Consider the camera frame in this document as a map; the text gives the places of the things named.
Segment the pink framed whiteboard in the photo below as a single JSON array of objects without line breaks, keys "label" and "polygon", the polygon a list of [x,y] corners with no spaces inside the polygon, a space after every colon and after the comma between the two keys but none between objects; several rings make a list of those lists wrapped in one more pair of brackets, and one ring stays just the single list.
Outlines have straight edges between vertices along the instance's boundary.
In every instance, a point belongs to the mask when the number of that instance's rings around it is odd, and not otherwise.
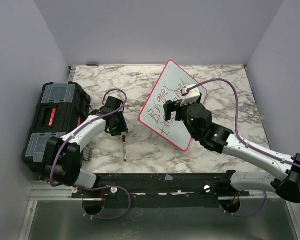
[{"label": "pink framed whiteboard", "polygon": [[139,114],[139,121],[180,150],[187,151],[192,137],[184,123],[176,120],[176,109],[186,98],[182,90],[198,83],[177,63],[169,60]]}]

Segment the white whiteboard marker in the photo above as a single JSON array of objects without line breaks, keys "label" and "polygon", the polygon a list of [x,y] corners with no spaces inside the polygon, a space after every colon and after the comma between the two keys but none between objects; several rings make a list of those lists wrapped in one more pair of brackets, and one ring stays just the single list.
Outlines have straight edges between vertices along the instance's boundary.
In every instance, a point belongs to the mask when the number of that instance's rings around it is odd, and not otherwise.
[{"label": "white whiteboard marker", "polygon": [[123,144],[123,160],[127,162],[127,149],[126,149],[126,142],[122,142]]}]

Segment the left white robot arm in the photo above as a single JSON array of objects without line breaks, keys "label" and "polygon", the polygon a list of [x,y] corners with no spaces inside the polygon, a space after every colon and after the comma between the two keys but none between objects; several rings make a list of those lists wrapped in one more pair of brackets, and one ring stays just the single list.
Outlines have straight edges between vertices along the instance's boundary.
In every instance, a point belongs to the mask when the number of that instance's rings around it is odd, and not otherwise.
[{"label": "left white robot arm", "polygon": [[96,182],[95,174],[82,169],[83,150],[102,133],[116,137],[129,132],[124,105],[124,101],[109,96],[104,106],[93,111],[73,131],[62,137],[51,137],[46,143],[41,175],[53,185],[82,187],[89,197],[97,197],[101,185]]}]

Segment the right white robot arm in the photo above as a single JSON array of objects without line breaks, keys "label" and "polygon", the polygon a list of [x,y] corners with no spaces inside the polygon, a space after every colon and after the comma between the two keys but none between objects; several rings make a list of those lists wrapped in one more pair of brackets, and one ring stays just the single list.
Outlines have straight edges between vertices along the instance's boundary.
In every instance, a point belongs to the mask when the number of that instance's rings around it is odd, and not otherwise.
[{"label": "right white robot arm", "polygon": [[181,100],[168,100],[164,118],[181,121],[190,136],[205,149],[241,159],[263,172],[235,171],[220,183],[220,191],[231,196],[239,191],[262,191],[277,194],[282,199],[300,203],[300,153],[294,156],[264,148],[241,139],[224,126],[213,123],[212,113],[198,101],[183,105]]}]

